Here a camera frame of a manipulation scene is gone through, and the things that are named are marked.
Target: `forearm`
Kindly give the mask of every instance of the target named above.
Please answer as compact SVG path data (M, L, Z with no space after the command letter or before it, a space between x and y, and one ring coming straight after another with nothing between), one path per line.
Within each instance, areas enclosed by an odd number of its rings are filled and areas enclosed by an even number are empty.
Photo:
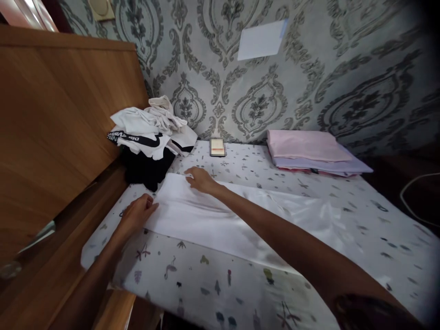
M128 237L115 234L86 272L50 329L90 329Z
M403 308L379 283L348 258L296 225L224 186L212 193L243 219L280 257L315 287L330 309L341 294L373 296Z

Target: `white cable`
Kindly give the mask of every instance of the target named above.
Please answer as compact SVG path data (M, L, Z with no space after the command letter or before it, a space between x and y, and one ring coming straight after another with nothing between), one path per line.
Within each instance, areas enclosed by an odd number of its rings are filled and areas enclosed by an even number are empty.
M440 172L438 172L438 173L424 174L424 175L417 176L417 177L415 177L414 179L412 179L412 180L411 180L410 182L408 182L407 185L406 185L405 187L403 187L403 189L400 191L400 199L402 200L403 205L406 206L406 208L408 209L408 211L411 212L411 214L412 214L415 218L417 218L419 221L421 221L421 222L426 222L426 223L428 223L428 224L430 224L430 225L432 225L432 226L435 226L435 227L440 227L440 225L437 225L437 224L434 224L434 223L432 223L432 222L429 222L429 221L426 221L426 220L423 220L423 219L419 218L419 217L413 212L413 210L411 210L411 209L409 208L408 204L407 204L407 203L405 202L405 200L403 199L403 193L405 192L405 190L406 190L406 189L407 189L407 188L408 188L413 182L417 181L417 180L420 179L420 178L423 178L423 177L426 177L426 176L434 176L434 175L440 175Z

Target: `folded pink fabric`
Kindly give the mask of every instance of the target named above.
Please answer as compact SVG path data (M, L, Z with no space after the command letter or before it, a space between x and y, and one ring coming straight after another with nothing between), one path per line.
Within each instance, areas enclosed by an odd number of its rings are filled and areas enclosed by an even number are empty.
M350 154L339 148L333 135L318 131L268 130L267 144L273 157L347 161Z

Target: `pile of clothes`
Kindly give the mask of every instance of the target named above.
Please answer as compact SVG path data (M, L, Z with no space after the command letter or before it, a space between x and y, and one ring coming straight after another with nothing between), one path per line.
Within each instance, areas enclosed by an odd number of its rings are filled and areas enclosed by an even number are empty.
M143 183L155 192L174 158L188 156L198 137L186 120L174 116L166 95L148 102L150 107L144 110L131 107L112 115L116 126L107 138L122 146L126 181Z
M330 133L268 130L267 144L274 165L283 170L345 177L373 172Z

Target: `wall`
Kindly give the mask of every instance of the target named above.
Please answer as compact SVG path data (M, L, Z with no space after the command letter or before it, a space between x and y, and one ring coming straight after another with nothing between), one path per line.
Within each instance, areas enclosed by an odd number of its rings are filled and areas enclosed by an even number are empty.
M362 156L438 134L438 61L413 1L113 0L104 23L87 0L60 3L75 33L134 42L148 94L167 94L202 139L322 130ZM237 61L242 29L284 18L277 55Z

